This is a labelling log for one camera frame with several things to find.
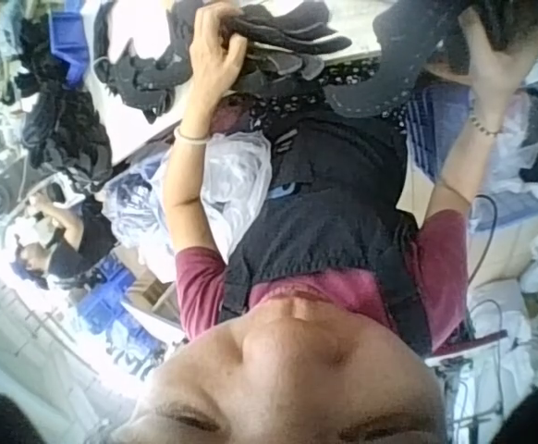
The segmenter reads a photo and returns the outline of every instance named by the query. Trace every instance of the black apron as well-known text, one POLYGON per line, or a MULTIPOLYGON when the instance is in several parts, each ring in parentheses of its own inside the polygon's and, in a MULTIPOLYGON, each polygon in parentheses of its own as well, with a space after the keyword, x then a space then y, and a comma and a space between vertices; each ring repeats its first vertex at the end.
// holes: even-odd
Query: black apron
POLYGON ((417 225, 396 210, 407 167, 404 138, 383 120, 330 111, 290 116, 265 136, 274 151, 272 188, 296 182, 299 189, 267 200, 230 256, 219 322, 246 313, 258 283, 365 269, 374 273, 399 336, 429 354, 426 313, 405 263, 417 225))

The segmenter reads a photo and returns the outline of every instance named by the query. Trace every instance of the table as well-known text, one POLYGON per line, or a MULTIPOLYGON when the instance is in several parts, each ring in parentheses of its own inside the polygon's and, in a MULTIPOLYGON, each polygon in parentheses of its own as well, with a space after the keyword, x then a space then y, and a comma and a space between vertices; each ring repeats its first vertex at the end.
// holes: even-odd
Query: table
MULTIPOLYGON (((260 3, 241 0, 242 5, 260 3)), ((275 15, 287 13, 301 0, 268 0, 263 5, 275 15)), ((388 9, 389 0, 325 0, 332 11, 331 27, 348 36, 354 44, 338 53, 328 55, 325 60, 336 62, 361 56, 377 54, 380 46, 373 34, 373 18, 388 9)), ((86 40, 89 43, 91 60, 93 26, 101 0, 86 0, 81 10, 84 18, 86 40)), ((109 57, 119 58, 129 39, 141 57, 159 57, 170 44, 165 6, 161 0, 116 0, 109 18, 109 57)), ((176 100, 170 112, 150 125, 142 112, 123 105, 120 97, 113 97, 98 81, 92 68, 85 76, 85 84, 101 115, 113 150, 113 163, 118 164, 136 152, 141 145, 160 131, 178 122, 185 111, 190 83, 176 89, 176 100)))

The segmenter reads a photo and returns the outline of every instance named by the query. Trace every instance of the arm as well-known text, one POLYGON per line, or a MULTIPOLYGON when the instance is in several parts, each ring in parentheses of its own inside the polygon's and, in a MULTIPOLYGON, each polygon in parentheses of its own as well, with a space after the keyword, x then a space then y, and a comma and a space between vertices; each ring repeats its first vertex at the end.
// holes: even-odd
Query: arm
MULTIPOLYGON (((471 50, 471 72, 464 82, 472 86, 473 114, 487 130, 499 132, 513 94, 538 58, 538 22, 506 53, 492 49, 481 20, 471 9, 461 16, 460 23, 471 50)), ((494 136, 485 135, 470 121, 465 124, 434 186, 426 218, 446 209, 468 214, 494 147, 494 136)))
MULTIPOLYGON (((237 13, 226 3, 215 3, 197 12, 190 48, 190 99, 179 128, 184 138, 201 140, 208 136, 215 108, 240 73, 246 39, 234 34, 225 50, 219 37, 221 17, 237 13)), ((205 146, 177 140, 171 149, 163 195, 166 224, 177 253, 189 247, 217 251, 200 197, 204 160, 205 146)))
POLYGON ((78 250, 82 235, 84 234, 84 224, 82 220, 69 210, 57 208, 49 199, 41 194, 32 196, 30 203, 37 211, 56 220, 61 225, 64 232, 64 239, 74 249, 78 250))

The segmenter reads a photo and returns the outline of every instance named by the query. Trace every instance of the fabric pile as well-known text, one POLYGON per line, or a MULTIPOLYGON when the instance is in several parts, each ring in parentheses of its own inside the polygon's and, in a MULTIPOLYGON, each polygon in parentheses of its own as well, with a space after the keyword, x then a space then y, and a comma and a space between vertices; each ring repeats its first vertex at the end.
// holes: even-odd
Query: fabric pile
MULTIPOLYGON (((115 2, 101 6, 94 23, 94 71, 112 94, 127 106, 141 110, 150 123, 171 109, 175 88, 191 77, 189 46, 201 0, 179 0, 167 13, 171 44, 157 60, 134 56, 129 41, 122 56, 108 59, 108 16, 115 2)), ((271 97, 320 88, 316 79, 324 68, 319 55, 351 45, 345 37, 332 37, 330 13, 323 3, 302 3, 289 14, 274 18, 264 6, 245 6, 239 17, 225 21, 226 38, 238 32, 250 41, 245 67, 233 89, 271 97), (257 43, 270 45, 267 49, 257 43)))
POLYGON ((530 0, 398 0, 373 21, 382 47, 381 66, 360 84, 327 86, 328 103, 345 117, 370 117, 410 99, 417 78, 432 56, 441 56, 459 74, 470 54, 459 15, 474 6, 491 45, 502 51, 519 33, 538 23, 538 2, 530 0), (442 54, 437 53, 443 42, 442 54))
POLYGON ((111 146, 88 92, 66 88, 68 65, 50 52, 47 16, 22 21, 20 60, 28 73, 15 83, 23 97, 39 94, 27 115, 22 142, 34 168, 63 172, 75 192, 92 194, 111 177, 111 146))

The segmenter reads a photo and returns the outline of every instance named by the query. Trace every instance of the eye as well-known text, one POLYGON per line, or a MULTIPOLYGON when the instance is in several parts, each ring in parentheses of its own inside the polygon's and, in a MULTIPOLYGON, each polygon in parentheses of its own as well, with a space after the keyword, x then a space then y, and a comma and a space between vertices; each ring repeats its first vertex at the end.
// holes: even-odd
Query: eye
POLYGON ((185 426, 191 426, 195 428, 199 428, 200 430, 204 432, 217 432, 220 427, 217 424, 208 422, 208 421, 202 421, 199 418, 195 418, 193 416, 175 416, 173 417, 176 421, 179 421, 181 424, 184 424, 185 426))
POLYGON ((367 425, 355 425, 339 432, 339 439, 343 442, 362 444, 368 440, 386 438, 398 433, 394 428, 370 428, 367 425))
POLYGON ((156 407, 154 412, 159 416, 174 419, 185 426, 195 427, 204 432, 220 430, 220 426, 209 416, 188 405, 161 405, 156 407))

